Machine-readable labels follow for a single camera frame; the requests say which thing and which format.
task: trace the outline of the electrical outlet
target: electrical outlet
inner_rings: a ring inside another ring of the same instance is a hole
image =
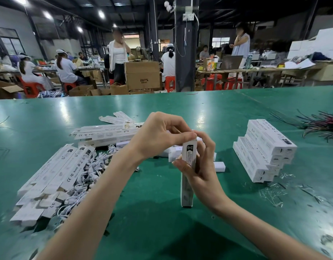
[[[182,20],[183,21],[194,21],[194,13],[184,13]]]

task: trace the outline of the white cap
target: white cap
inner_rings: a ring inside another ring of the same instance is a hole
[[[65,53],[66,55],[68,55],[63,49],[57,49],[56,52],[57,54]]]
[[[18,58],[19,59],[23,59],[23,58],[30,58],[31,59],[31,57],[30,56],[27,56],[27,55],[18,55]]]

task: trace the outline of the green table surface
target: green table surface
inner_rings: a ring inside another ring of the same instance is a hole
[[[99,116],[123,111],[136,122],[150,112],[182,116],[216,142],[218,178],[237,204],[333,258],[333,142],[276,121],[271,111],[294,117],[333,113],[333,86],[202,91],[169,94],[0,100],[0,259],[28,259],[53,235],[56,219],[32,233],[9,223],[17,190],[61,146],[76,142],[76,127],[99,125]],[[233,151],[249,119],[265,118],[297,146],[292,165],[274,183],[252,183]],[[167,158],[144,161],[124,189],[96,259],[263,259],[234,228],[197,198],[180,204],[180,172]]]

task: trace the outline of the ceiling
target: ceiling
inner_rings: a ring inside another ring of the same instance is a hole
[[[158,28],[171,29],[174,16],[166,11],[164,2],[155,0]],[[47,10],[53,16],[71,15],[83,20],[88,26],[110,30],[113,23],[124,31],[143,29],[148,11],[148,0],[28,0],[27,10],[34,16],[43,17]],[[213,24],[215,28],[233,28],[237,22],[276,21],[278,18],[308,10],[313,0],[200,0],[200,28]],[[0,0],[0,5],[24,11],[13,0]],[[333,7],[333,0],[319,0],[318,7]],[[98,10],[106,16],[102,20]]]

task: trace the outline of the hand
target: hand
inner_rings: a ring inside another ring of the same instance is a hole
[[[197,135],[182,117],[152,112],[128,146],[144,160],[162,153],[173,145],[183,144],[196,137]]]
[[[198,141],[197,145],[199,157],[197,157],[196,171],[181,159],[173,161],[172,164],[187,177],[198,199],[212,212],[219,214],[223,206],[231,200],[224,193],[216,175],[213,163],[216,144],[206,133],[194,132],[203,139],[203,142]]]

